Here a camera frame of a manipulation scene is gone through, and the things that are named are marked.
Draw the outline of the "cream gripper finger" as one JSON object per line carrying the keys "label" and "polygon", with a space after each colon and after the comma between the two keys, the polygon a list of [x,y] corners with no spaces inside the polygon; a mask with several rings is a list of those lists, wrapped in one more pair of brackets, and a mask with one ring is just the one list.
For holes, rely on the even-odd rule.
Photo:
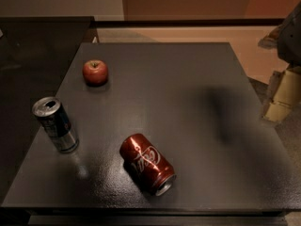
{"label": "cream gripper finger", "polygon": [[274,123],[282,122],[301,102],[301,67],[274,71],[266,96],[262,117]]}

